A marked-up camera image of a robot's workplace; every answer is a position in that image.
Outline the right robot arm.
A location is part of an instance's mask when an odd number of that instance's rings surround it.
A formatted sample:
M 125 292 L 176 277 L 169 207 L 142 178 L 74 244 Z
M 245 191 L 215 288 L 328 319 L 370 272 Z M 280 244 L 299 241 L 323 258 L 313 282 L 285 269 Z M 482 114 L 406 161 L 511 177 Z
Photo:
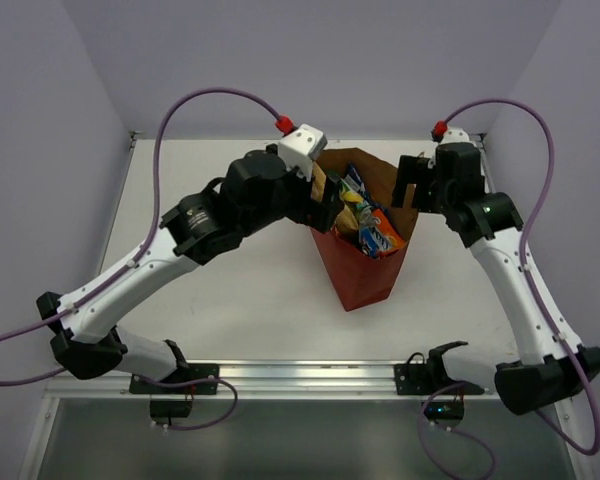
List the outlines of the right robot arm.
M 520 241 L 523 221 L 511 198 L 490 193 L 481 154 L 470 142 L 439 145 L 430 158 L 401 156 L 392 204 L 441 214 L 478 261 L 504 309 L 518 359 L 449 357 L 456 341 L 432 350 L 425 369 L 431 389 L 448 392 L 460 381 L 493 389 L 506 408 L 524 415 L 579 394 L 600 373 L 600 348 L 583 344 L 568 325 Z

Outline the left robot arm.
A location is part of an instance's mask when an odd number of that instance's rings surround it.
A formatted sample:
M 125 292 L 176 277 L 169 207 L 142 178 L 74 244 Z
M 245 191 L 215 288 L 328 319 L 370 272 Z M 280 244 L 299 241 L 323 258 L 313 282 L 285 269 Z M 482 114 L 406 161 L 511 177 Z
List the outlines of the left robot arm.
M 272 151 L 233 161 L 225 176 L 182 198 L 162 216 L 152 239 L 105 273 L 70 294 L 47 292 L 37 299 L 42 318 L 63 316 L 51 327 L 55 360 L 79 380 L 121 371 L 165 392 L 181 390 L 194 375 L 177 344 L 132 334 L 119 321 L 168 283 L 278 220 L 330 230 L 343 208 L 339 188 L 327 179 L 314 199 L 314 184 Z

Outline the red paper bag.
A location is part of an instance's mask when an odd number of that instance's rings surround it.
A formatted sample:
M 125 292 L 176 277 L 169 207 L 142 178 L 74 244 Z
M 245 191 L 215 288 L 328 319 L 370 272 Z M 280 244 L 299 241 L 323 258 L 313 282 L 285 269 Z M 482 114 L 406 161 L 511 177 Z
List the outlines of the red paper bag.
M 391 206 L 398 168 L 359 148 L 329 149 L 318 159 L 325 172 L 342 175 L 353 164 L 371 196 L 388 209 L 392 226 L 405 241 L 412 238 L 418 212 L 411 206 L 415 187 L 407 187 L 403 205 Z M 333 230 L 311 231 L 327 275 L 344 308 L 349 312 L 387 299 L 397 280 L 407 247 L 386 257 L 373 259 Z

